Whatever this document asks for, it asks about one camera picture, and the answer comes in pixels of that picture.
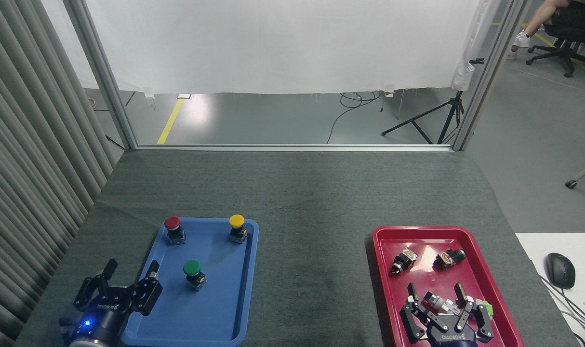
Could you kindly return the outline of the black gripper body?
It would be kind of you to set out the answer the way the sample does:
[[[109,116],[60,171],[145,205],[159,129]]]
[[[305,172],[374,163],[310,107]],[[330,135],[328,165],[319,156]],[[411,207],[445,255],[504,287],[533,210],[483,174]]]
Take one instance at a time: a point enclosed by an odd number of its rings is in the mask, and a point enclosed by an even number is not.
[[[65,344],[117,344],[129,307],[129,300],[94,299],[78,320],[59,319],[61,337]]]
[[[427,340],[431,347],[478,347],[475,331],[466,324],[461,332],[449,329],[441,332],[438,327],[427,328]]]

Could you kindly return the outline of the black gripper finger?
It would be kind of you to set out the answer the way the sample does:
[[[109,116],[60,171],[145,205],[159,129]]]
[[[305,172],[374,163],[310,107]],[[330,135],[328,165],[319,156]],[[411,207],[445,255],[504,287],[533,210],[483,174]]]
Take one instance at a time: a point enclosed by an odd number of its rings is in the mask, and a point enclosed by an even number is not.
[[[116,268],[116,259],[109,259],[100,274],[86,277],[75,296],[74,307],[78,310],[85,310],[96,291],[99,294],[107,295],[107,289],[109,288],[108,281],[112,278]]]
[[[487,305],[476,303],[474,298],[466,294],[464,286],[461,283],[456,283],[454,290],[456,294],[456,305],[459,309],[454,331],[464,336],[464,330],[466,327],[469,328],[468,319],[472,314],[476,321],[477,331],[474,332],[474,337],[465,338],[465,340],[480,341],[482,343],[491,341],[494,338],[494,331],[490,323]]]
[[[131,312],[138,312],[143,316],[151,314],[152,308],[163,290],[158,278],[159,269],[160,264],[158,261],[152,261],[147,269],[146,276],[129,286],[129,310]]]
[[[416,344],[418,341],[428,339],[427,330],[429,327],[436,327],[440,330],[440,325],[438,317],[420,303],[413,283],[409,283],[407,292],[408,297],[400,310],[400,318],[409,342]]]

